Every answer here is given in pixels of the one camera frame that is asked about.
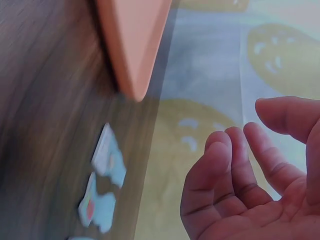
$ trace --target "wooden surface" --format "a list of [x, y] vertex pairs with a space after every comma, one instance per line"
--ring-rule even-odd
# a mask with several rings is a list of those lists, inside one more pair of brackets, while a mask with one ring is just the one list
[[[0, 239], [133, 239], [163, 67], [142, 103], [115, 93], [85, 0], [0, 0]], [[81, 226], [77, 207], [110, 122], [127, 175], [112, 230]]]

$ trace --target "cartoon sticker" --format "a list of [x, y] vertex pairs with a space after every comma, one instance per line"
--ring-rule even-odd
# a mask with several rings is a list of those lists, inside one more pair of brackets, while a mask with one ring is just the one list
[[101, 133], [91, 161], [100, 176], [109, 176], [121, 188], [126, 176], [126, 167], [114, 132], [107, 123]]
[[78, 213], [83, 226], [89, 227], [92, 221], [99, 227], [101, 233], [106, 233], [112, 226], [116, 198], [112, 192], [98, 195], [96, 182], [96, 174], [93, 172], [79, 205]]

